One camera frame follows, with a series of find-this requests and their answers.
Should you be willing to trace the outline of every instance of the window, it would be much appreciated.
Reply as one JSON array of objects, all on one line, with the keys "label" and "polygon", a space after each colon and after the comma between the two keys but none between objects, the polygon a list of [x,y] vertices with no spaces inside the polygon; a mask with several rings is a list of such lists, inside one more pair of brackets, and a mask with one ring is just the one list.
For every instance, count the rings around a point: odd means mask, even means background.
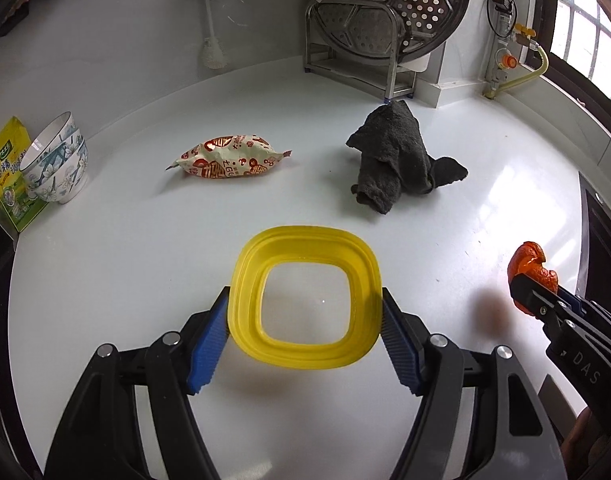
[{"label": "window", "polygon": [[597,0],[558,0],[551,52],[611,100],[611,22]]},{"label": "window", "polygon": [[[597,0],[537,0],[545,76],[577,98],[611,132],[611,22]],[[540,65],[531,54],[527,63]]]}]

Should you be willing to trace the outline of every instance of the green and yellow bag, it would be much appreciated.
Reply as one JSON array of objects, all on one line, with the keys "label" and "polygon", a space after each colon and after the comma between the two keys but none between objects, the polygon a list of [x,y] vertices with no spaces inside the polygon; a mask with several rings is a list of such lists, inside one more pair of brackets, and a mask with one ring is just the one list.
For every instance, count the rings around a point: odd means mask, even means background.
[{"label": "green and yellow bag", "polygon": [[0,201],[17,231],[21,232],[47,202],[28,196],[19,167],[31,144],[28,131],[16,117],[0,131]]}]

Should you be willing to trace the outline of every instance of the snack bag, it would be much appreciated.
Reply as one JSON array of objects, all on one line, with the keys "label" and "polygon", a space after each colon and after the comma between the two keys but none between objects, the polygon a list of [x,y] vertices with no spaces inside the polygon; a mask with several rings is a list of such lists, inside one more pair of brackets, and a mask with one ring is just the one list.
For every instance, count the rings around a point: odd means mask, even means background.
[{"label": "snack bag", "polygon": [[183,153],[172,166],[204,178],[228,178],[265,173],[292,152],[277,153],[259,136],[217,137]]},{"label": "snack bag", "polygon": [[30,146],[30,136],[13,117],[0,131],[0,201],[17,231],[21,232],[47,202],[28,193],[19,167]]}]

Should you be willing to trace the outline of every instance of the yellow gas hose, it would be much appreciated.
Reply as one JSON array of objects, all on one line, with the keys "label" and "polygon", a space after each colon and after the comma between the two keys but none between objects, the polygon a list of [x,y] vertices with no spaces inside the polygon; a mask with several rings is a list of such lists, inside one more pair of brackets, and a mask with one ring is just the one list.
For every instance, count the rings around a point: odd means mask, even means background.
[{"label": "yellow gas hose", "polygon": [[541,66],[539,68],[537,68],[534,72],[525,74],[521,77],[513,79],[512,81],[508,81],[502,85],[499,85],[496,90],[490,89],[489,91],[485,92],[483,96],[487,97],[488,99],[494,99],[499,92],[503,92],[504,90],[507,90],[509,88],[514,88],[515,86],[524,84],[527,81],[530,81],[539,77],[540,75],[543,75],[550,66],[550,62],[548,61],[547,54],[539,44],[537,44],[537,52],[541,56]]}]

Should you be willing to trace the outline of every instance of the red and white packet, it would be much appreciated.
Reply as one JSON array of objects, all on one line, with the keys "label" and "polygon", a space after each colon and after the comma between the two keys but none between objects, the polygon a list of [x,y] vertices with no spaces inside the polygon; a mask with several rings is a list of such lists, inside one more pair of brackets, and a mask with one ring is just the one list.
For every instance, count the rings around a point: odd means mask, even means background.
[{"label": "red and white packet", "polygon": [[170,168],[180,166],[189,174],[203,178],[228,178],[262,174],[291,151],[277,153],[259,136],[217,137],[183,153]]}]

